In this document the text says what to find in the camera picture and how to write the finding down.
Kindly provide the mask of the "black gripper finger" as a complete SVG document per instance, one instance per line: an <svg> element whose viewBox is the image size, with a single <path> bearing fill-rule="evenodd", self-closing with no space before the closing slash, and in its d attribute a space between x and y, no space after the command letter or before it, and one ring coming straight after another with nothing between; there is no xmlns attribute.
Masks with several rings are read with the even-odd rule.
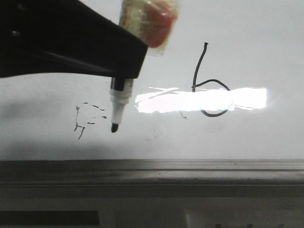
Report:
<svg viewBox="0 0 304 228"><path fill-rule="evenodd" d="M0 76L137 78L147 45L78 0L3 0Z"/></svg>

